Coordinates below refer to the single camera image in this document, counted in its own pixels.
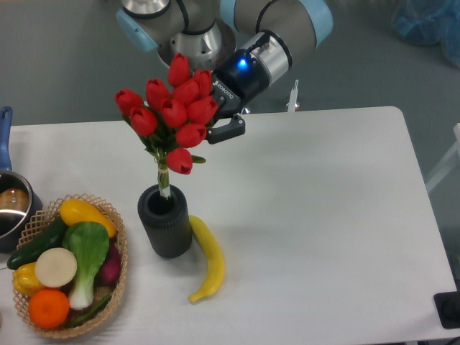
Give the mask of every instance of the cucumber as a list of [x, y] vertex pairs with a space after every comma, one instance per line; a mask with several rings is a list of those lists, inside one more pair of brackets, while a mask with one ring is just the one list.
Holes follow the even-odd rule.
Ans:
[[7, 267], [11, 270], [17, 270], [22, 265], [36, 262], [44, 251], [61, 247], [67, 229], [68, 226], [60, 216], [57, 216], [37, 237], [9, 257], [6, 263]]

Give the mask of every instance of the red tulip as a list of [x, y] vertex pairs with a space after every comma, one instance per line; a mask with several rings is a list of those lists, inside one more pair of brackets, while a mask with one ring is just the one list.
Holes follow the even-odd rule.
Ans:
[[175, 134], [175, 141], [182, 147], [195, 147], [206, 138], [204, 124], [184, 124]]
[[207, 124], [213, 118], [218, 107], [216, 101], [211, 96], [207, 96], [187, 107], [188, 119], [194, 124]]
[[172, 97], [181, 102], [184, 106], [196, 101], [200, 96], [200, 88], [198, 81], [194, 79], [187, 80], [181, 86], [178, 86], [172, 91]]
[[166, 165], [172, 171], [188, 175], [192, 171], [192, 155], [187, 149], [179, 147], [167, 154]]
[[160, 112], [169, 127], [178, 128], [187, 121], [187, 109], [177, 99], [163, 99]]
[[160, 111], [161, 102], [170, 95], [169, 90], [166, 88], [165, 84], [163, 84], [161, 79], [149, 79], [147, 81], [146, 89], [147, 103], [150, 108], [155, 111]]
[[172, 59], [170, 69], [167, 72], [167, 81], [173, 87], [177, 88], [190, 79], [190, 65], [186, 56], [178, 53]]
[[128, 88], [123, 88], [115, 94], [115, 102], [121, 113], [127, 116], [130, 115], [131, 109], [144, 104], [142, 97]]
[[211, 93], [211, 71], [210, 70], [197, 70], [193, 74], [193, 79], [198, 81], [200, 87], [200, 98], [205, 98]]
[[155, 133], [158, 121], [149, 109], [133, 108], [129, 117], [131, 117], [132, 128], [136, 133], [138, 133], [138, 135], [148, 137], [149, 135]]

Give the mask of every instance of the yellow banana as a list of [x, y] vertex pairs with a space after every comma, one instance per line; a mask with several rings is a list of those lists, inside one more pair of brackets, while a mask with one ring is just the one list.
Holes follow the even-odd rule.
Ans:
[[198, 217], [190, 216], [190, 225], [208, 261], [206, 278], [198, 291], [188, 297], [188, 300], [194, 303], [201, 298], [214, 295], [221, 287], [225, 277], [225, 260], [219, 243], [206, 224]]

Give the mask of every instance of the fake vegetable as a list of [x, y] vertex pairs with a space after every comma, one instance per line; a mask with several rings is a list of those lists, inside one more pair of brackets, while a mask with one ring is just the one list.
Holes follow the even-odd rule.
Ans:
[[65, 293], [55, 289], [43, 289], [30, 298], [31, 322], [43, 329], [58, 327], [69, 314], [69, 300]]
[[61, 246], [67, 229], [68, 226], [63, 220], [59, 216], [56, 217], [45, 230], [10, 256], [6, 265], [11, 270], [17, 270], [22, 265], [36, 262], [44, 251]]
[[69, 283], [77, 272], [77, 260], [64, 248], [44, 252], [35, 265], [37, 279], [48, 288], [60, 288]]
[[70, 307], [84, 309], [93, 302], [94, 277], [106, 259], [109, 235], [100, 223], [77, 223], [65, 233], [63, 247], [70, 250], [77, 259], [77, 273], [69, 292]]
[[79, 199], [69, 199], [63, 202], [60, 207], [59, 214], [63, 221], [72, 226], [82, 221], [95, 221], [105, 226], [109, 238], [116, 235], [116, 227], [114, 223], [105, 217], [95, 206], [88, 201]]
[[70, 320], [66, 326], [68, 328], [73, 328], [73, 327], [83, 325], [86, 321], [94, 318], [94, 316], [96, 316], [99, 311], [102, 311], [106, 307], [107, 303], [109, 303], [110, 299], [111, 299], [110, 293], [103, 296], [102, 299], [100, 299], [97, 303], [94, 303], [94, 305], [88, 310], [87, 313], [84, 313], [83, 315], [79, 315], [76, 318]]
[[225, 260], [219, 243], [206, 224], [198, 217], [190, 216], [190, 225], [208, 261], [206, 278], [200, 288], [188, 297], [188, 300], [194, 303], [201, 298], [214, 295], [219, 290], [225, 277]]
[[121, 272], [121, 257], [115, 243], [111, 242], [109, 245], [109, 252], [107, 258], [101, 269], [99, 270], [99, 277], [107, 284], [116, 282]]
[[18, 293], [26, 296], [33, 296], [45, 287], [35, 275], [35, 262], [23, 264], [13, 272], [13, 287]]

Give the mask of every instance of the wicker basket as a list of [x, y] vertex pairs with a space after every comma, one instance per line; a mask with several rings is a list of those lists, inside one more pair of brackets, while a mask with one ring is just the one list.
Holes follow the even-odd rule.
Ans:
[[[116, 209], [110, 203], [107, 203], [104, 199], [95, 197], [93, 195], [66, 195], [64, 198], [59, 198], [56, 201], [51, 202], [50, 205], [45, 206], [42, 211], [38, 211], [34, 216], [32, 216], [30, 222], [26, 225], [25, 230], [22, 232], [22, 237], [19, 240], [17, 249], [23, 247], [28, 241], [33, 240], [41, 231], [43, 231], [46, 226], [59, 214], [59, 208], [63, 201], [71, 198], [81, 199], [92, 203], [98, 208], [98, 210], [100, 210], [114, 222], [115, 227], [117, 228], [117, 234], [115, 238], [116, 246], [121, 255], [121, 274], [118, 281], [113, 285], [104, 284], [102, 280], [96, 277], [94, 280], [94, 301], [96, 302], [103, 296], [111, 293], [110, 302], [94, 318], [75, 328], [66, 328], [61, 326], [60, 328], [46, 330], [36, 327], [31, 322], [29, 317], [29, 297], [18, 293], [16, 290], [13, 290], [15, 308], [17, 309], [18, 315], [30, 329], [47, 338], [66, 339], [74, 336], [80, 336], [81, 334], [84, 334], [103, 323], [115, 311], [116, 307], [120, 303], [127, 277], [127, 238], [121, 216], [118, 214], [118, 212], [116, 212]], [[72, 318], [85, 312], [86, 310], [70, 309], [68, 317]]]

